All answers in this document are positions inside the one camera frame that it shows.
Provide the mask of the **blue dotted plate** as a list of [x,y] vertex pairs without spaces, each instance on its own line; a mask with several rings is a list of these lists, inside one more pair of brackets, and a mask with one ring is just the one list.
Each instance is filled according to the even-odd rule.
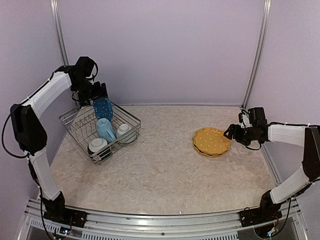
[[109,98],[101,97],[93,101],[93,110],[98,119],[113,119],[113,107]]

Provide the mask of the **yellow dotted plate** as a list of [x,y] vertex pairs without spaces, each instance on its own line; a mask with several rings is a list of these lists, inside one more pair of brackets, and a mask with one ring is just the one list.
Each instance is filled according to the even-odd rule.
[[210,158],[217,158],[228,152],[232,141],[224,136],[222,130],[204,127],[194,133],[192,143],[199,154]]
[[193,148],[196,150],[197,153],[204,157],[208,158],[218,158],[225,155],[230,147],[231,141],[224,141],[224,140],[202,140],[200,142],[196,142],[192,139]]

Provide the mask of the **light blue mug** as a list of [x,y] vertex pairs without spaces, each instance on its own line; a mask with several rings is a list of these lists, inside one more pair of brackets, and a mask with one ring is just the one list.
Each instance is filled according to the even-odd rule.
[[96,129],[98,136],[105,139],[108,143],[116,140],[111,122],[107,118],[100,118],[97,121]]

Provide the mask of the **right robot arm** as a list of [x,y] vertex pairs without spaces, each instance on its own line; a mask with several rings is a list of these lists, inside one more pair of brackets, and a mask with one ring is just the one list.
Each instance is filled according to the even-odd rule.
[[223,135],[248,147],[256,141],[266,143],[271,156],[284,157],[276,166],[289,166],[282,182],[263,194],[256,218],[266,222],[280,209],[283,202],[301,195],[320,179],[320,127],[318,125],[285,123],[254,123],[251,126],[231,124]]

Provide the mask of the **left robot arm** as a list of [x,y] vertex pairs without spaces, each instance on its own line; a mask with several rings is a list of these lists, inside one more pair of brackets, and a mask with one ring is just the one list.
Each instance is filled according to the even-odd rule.
[[106,97],[103,84],[95,81],[99,68],[97,63],[63,65],[31,95],[20,103],[13,104],[6,121],[11,121],[14,138],[23,155],[10,151],[7,154],[17,159],[27,159],[33,181],[40,191],[40,199],[47,212],[63,223],[70,218],[65,207],[63,193],[56,185],[47,159],[48,135],[40,118],[45,110],[65,91],[78,94],[77,102],[82,106]]

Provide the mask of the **small pale ribbed cup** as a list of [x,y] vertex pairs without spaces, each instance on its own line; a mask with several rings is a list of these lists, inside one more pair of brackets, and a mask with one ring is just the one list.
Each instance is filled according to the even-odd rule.
[[116,132],[115,136],[119,143],[121,144],[129,144],[134,140],[133,134],[129,134],[129,131],[132,129],[132,127],[126,123],[121,124]]

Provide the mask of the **dark teal white bowl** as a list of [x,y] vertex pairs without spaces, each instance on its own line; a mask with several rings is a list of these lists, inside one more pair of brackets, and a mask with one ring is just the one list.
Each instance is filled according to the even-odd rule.
[[87,152],[92,160],[105,160],[112,155],[110,147],[103,149],[108,145],[104,138],[95,138],[87,146]]

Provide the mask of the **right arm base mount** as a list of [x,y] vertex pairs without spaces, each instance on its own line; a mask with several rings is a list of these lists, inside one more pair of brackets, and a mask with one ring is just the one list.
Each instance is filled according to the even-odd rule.
[[274,221],[283,216],[280,211],[281,204],[273,203],[270,192],[271,190],[268,190],[262,195],[259,207],[246,207],[238,213],[242,227]]

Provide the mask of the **left aluminium frame post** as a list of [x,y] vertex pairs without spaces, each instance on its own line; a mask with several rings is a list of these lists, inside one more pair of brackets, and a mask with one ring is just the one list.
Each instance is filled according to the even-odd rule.
[[60,17],[59,1],[50,0],[50,8],[61,60],[64,65],[69,65],[70,61],[64,40],[63,27]]

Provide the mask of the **aluminium frame post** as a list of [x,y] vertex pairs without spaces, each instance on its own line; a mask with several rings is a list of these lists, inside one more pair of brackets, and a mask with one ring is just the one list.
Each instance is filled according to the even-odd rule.
[[249,75],[249,82],[248,82],[248,85],[244,94],[244,98],[242,101],[242,105],[241,105],[243,109],[246,109],[250,103],[250,99],[251,99],[254,85],[257,79],[257,75],[258,75],[258,71],[259,71],[259,67],[260,67],[260,63],[263,55],[266,35],[268,31],[272,1],[265,0],[263,3],[264,5],[263,5],[263,12],[262,12],[262,19],[261,19],[259,34],[258,34],[257,46],[255,50],[252,68]]
[[70,61],[64,40],[63,27],[60,17],[59,1],[50,0],[50,8],[61,60],[64,65],[69,65]]

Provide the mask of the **front aluminium rail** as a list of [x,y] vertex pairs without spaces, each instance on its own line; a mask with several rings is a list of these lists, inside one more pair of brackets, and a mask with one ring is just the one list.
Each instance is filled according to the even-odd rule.
[[260,223],[243,227],[239,210],[189,215],[124,214],[93,209],[87,213],[83,227],[73,226],[70,234],[61,234],[64,224],[41,220],[40,201],[30,199],[18,225],[16,240],[41,240],[48,233],[65,240],[245,240],[258,239],[256,232],[267,226]]

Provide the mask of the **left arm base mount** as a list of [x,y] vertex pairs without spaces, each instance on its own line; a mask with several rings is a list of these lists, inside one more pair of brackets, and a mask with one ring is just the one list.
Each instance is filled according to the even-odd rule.
[[82,210],[67,208],[62,192],[54,200],[48,200],[41,194],[40,201],[45,208],[44,219],[71,227],[84,228],[88,213]]

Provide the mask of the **right aluminium frame post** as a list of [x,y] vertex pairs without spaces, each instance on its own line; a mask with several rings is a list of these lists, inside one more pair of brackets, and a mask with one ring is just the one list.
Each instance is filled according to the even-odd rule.
[[259,71],[259,67],[260,67],[260,63],[263,55],[266,35],[268,31],[272,1],[265,0],[263,3],[264,5],[263,5],[263,12],[262,12],[262,19],[261,19],[259,34],[258,34],[257,46],[255,50],[252,68],[249,75],[249,82],[248,82],[248,85],[244,94],[244,98],[242,101],[242,105],[241,105],[243,109],[246,109],[250,103],[250,99],[251,99],[254,85],[257,79],[257,75],[258,75],[258,71]]

